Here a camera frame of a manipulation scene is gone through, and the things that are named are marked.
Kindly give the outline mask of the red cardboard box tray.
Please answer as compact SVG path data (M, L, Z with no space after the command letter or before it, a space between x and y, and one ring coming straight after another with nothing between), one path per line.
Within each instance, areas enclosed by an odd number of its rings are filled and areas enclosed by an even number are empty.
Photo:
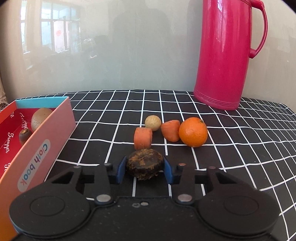
M32 116L41 108L52 112L21 144L21 130L32 128ZM9 217L11 202L44 181L75 127L67 96L17 99L1 111L1 240L16 235Z

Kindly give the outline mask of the brown kiwi fruit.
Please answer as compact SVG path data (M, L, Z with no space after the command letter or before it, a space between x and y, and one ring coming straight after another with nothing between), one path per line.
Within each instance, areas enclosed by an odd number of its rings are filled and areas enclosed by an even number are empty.
M31 128L34 132L42 122L52 113L53 111L49 108L40 108L32 116Z

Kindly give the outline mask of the beige lace curtain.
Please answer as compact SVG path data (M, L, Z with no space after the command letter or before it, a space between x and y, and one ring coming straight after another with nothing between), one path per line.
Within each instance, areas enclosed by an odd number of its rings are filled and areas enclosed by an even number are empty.
M0 79L0 111L2 111L6 106L8 106L8 101L2 80Z

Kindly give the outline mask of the orange tangerine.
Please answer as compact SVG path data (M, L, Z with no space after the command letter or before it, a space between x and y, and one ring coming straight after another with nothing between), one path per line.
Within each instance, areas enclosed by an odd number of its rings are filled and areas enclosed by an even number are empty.
M189 147L201 147L208 138L208 129L201 119L191 117L181 123L179 137Z

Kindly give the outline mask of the black white grid tablecloth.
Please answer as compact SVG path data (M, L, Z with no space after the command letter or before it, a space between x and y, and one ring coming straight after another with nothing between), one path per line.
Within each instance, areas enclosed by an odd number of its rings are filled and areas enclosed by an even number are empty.
M295 113L191 92L67 93L76 127L10 206L16 240L295 240Z

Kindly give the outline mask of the small dark chestnut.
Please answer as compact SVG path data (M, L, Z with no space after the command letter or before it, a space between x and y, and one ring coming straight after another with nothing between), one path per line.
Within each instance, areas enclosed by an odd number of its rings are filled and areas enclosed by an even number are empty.
M32 131L29 128L22 129L18 136L20 144L23 146L25 142L30 138L31 135L32 135Z

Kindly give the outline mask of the dark water chestnut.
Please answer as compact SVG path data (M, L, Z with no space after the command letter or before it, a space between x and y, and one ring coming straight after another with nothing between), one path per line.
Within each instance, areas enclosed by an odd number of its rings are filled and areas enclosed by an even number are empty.
M140 149L131 153L126 168L138 180L149 180L164 169L164 157L154 149Z

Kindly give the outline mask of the orange carrot chunk tapered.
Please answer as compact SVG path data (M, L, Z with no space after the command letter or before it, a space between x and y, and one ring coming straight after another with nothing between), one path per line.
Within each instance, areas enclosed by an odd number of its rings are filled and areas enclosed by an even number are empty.
M179 128L180 128L179 120L170 120L166 121L161 125L161 132L164 138L170 142L177 142L179 137Z

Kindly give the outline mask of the pink thermos flask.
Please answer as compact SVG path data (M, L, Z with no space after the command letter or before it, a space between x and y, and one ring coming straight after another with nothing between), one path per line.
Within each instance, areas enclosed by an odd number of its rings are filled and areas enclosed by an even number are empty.
M263 35L256 49L251 47L252 9L263 17ZM202 34L194 96L206 105L238 108L248 62L264 46L268 32L262 1L203 1Z

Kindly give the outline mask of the orange carrot chunk cylinder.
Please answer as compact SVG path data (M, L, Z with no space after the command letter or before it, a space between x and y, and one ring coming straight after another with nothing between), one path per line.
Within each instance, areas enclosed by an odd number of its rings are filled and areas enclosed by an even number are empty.
M151 128L136 128L134 132L134 148L136 150L148 149L152 144L152 129Z

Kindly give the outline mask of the small beige round fruit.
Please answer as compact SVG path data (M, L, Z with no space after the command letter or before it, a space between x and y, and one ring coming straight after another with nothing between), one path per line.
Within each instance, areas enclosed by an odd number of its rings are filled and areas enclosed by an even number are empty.
M146 128L151 128L152 131L154 132L161 127L162 121L157 115L149 115L145 119L144 124Z

